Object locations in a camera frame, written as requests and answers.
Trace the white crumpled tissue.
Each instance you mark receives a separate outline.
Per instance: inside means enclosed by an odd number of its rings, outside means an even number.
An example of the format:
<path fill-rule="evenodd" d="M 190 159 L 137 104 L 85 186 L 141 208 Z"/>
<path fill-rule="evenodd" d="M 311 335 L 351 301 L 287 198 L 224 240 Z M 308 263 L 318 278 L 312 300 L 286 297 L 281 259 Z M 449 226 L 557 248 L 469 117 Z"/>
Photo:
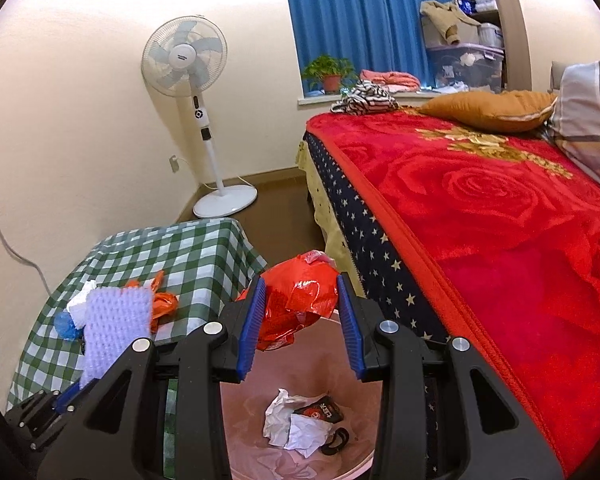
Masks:
<path fill-rule="evenodd" d="M 67 304 L 67 312 L 77 330 L 83 330 L 86 325 L 87 297 L 97 288 L 95 280 L 87 281 L 81 290 Z"/>

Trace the blue plastic wrapper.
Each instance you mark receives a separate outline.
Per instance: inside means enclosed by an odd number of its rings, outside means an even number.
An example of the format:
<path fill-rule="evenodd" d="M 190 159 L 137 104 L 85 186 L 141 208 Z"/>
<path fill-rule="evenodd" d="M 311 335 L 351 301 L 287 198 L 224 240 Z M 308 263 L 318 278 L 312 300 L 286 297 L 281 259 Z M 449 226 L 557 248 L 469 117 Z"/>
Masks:
<path fill-rule="evenodd" d="M 68 341 L 79 340 L 83 334 L 82 328 L 76 327 L 67 310 L 62 310 L 54 316 L 54 329 L 61 339 Z"/>

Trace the beige jacket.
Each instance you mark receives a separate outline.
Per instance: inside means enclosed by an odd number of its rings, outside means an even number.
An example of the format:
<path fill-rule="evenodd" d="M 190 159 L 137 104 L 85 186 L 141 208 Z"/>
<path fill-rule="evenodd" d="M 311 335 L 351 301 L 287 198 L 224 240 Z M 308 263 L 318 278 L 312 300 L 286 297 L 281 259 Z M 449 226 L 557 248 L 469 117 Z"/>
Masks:
<path fill-rule="evenodd" d="M 453 1 L 422 1 L 419 13 L 427 49 L 480 42 L 480 23 L 460 10 Z"/>

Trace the zebra striped cloth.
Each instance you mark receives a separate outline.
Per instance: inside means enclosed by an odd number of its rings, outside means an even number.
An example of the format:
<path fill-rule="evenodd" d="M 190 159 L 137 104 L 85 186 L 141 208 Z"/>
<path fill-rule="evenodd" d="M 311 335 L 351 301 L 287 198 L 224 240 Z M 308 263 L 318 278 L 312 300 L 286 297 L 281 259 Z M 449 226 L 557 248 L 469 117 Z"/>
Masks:
<path fill-rule="evenodd" d="M 363 80 L 341 95 L 341 99 L 332 104 L 330 111 L 335 114 L 354 116 L 391 113 L 400 105 L 384 87 Z"/>

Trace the red plastic bag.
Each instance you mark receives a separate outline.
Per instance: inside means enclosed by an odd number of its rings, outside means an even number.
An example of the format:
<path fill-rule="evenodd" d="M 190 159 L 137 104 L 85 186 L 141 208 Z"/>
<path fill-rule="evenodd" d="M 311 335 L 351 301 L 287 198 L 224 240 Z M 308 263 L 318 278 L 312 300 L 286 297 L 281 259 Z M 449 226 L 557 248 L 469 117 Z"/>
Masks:
<path fill-rule="evenodd" d="M 338 275 L 335 261 L 315 249 L 262 272 L 265 312 L 257 348 L 274 351 L 290 346 L 299 330 L 330 318 L 338 304 Z"/>

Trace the pink folded clothes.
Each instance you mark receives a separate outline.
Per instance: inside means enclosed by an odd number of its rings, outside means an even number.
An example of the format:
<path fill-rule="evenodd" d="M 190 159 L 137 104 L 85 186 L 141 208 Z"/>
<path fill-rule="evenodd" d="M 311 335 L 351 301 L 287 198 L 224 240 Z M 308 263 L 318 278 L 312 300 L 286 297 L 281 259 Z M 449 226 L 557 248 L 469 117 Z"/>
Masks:
<path fill-rule="evenodd" d="M 370 81 L 385 88 L 390 93 L 417 92 L 420 90 L 419 79 L 403 72 L 374 72 L 373 70 L 362 70 L 358 75 L 362 81 Z"/>

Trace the black red snack packet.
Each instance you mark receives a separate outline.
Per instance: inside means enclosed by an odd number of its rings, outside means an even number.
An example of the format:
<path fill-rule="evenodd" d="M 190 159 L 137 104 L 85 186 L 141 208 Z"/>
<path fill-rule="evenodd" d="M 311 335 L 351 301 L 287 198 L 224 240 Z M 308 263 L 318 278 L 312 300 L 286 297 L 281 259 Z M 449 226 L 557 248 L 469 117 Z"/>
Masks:
<path fill-rule="evenodd" d="M 340 407 L 330 396 L 322 396 L 318 400 L 306 406 L 302 406 L 302 408 L 297 408 L 294 410 L 294 414 L 312 417 L 321 420 L 322 422 L 329 422 L 333 425 L 339 424 L 344 419 Z"/>

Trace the green white checkered tablecloth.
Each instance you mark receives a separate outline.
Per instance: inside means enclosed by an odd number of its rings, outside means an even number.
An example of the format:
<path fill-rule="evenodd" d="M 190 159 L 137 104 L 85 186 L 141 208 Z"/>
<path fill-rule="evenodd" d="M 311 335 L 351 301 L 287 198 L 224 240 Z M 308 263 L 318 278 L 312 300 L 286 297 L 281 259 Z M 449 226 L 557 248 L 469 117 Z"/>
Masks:
<path fill-rule="evenodd" d="M 76 409 L 47 453 L 37 479 L 227 479 L 230 460 L 221 387 L 236 372 L 240 300 L 263 261 L 230 219 L 122 232 L 99 242 L 47 299 L 9 390 L 9 410 L 38 390 L 80 382 L 84 336 L 63 340 L 54 316 L 89 280 L 149 285 L 178 296 L 171 322 L 138 338 Z M 0 459 L 15 457 L 5 415 Z"/>

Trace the lavender foam fruit net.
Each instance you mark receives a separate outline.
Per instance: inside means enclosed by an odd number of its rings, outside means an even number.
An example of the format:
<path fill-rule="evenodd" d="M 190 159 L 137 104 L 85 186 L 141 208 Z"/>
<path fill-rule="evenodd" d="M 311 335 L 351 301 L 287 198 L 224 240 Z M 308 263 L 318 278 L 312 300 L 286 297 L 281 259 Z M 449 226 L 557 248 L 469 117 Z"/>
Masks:
<path fill-rule="evenodd" d="M 130 344 L 150 337 L 153 301 L 146 287 L 99 287 L 88 294 L 81 389 L 102 378 Z"/>

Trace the potted green plant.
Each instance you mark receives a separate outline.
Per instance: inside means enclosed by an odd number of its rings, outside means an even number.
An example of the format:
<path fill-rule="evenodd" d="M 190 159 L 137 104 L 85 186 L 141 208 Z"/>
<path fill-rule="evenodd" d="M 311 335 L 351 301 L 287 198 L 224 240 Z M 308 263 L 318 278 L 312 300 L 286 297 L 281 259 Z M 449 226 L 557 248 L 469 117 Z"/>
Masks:
<path fill-rule="evenodd" d="M 334 58 L 321 54 L 301 71 L 301 78 L 310 89 L 320 87 L 326 94 L 340 93 L 344 87 L 358 80 L 353 63 L 348 58 Z"/>

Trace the blue curtain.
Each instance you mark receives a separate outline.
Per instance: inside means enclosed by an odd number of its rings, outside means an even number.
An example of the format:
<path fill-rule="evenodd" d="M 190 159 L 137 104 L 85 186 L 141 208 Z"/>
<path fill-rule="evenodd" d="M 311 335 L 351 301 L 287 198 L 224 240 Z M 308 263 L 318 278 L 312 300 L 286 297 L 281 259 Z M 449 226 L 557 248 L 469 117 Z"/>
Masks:
<path fill-rule="evenodd" d="M 358 72 L 410 73 L 432 86 L 420 24 L 423 1 L 288 0 L 299 66 L 328 54 L 347 58 Z"/>

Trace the wooden bookshelf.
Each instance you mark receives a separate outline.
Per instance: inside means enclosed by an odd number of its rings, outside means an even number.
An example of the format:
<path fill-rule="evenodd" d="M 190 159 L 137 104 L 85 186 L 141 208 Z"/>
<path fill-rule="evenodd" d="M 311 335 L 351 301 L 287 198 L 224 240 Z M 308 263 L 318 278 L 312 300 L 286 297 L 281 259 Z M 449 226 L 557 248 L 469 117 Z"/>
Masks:
<path fill-rule="evenodd" d="M 477 12 L 472 17 L 481 23 L 498 25 L 505 52 L 503 84 L 508 90 L 531 90 L 532 70 L 529 39 L 520 0 L 495 0 L 496 10 Z"/>

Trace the pink plastic basin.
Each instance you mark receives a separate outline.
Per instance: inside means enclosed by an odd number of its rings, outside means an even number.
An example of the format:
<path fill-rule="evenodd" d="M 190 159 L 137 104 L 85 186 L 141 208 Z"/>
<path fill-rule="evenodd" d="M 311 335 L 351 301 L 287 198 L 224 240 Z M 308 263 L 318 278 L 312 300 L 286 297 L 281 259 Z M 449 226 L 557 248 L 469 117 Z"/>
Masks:
<path fill-rule="evenodd" d="M 221 388 L 235 479 L 359 479 L 370 472 L 381 385 L 352 372 L 336 316 L 287 347 L 260 351 L 247 378 Z"/>

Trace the grey plaid pillow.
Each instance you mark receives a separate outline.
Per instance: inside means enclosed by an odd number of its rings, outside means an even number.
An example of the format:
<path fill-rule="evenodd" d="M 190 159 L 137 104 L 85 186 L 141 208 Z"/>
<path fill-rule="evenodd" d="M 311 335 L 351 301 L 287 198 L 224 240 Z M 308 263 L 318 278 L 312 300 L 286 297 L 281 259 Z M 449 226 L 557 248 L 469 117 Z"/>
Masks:
<path fill-rule="evenodd" d="M 547 135 L 550 143 L 600 184 L 600 60 L 565 69 Z"/>

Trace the orange plastic bag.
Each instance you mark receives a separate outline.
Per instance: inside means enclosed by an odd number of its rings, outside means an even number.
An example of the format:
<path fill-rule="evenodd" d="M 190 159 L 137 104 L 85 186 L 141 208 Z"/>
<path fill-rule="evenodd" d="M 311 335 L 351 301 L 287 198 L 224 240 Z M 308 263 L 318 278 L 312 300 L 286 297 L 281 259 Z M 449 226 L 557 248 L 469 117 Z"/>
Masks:
<path fill-rule="evenodd" d="M 166 274 L 160 270 L 149 285 L 142 284 L 139 280 L 128 281 L 124 288 L 149 288 L 152 292 L 152 309 L 150 332 L 155 335 L 161 325 L 171 322 L 178 310 L 178 296 L 172 292 L 162 290 Z"/>

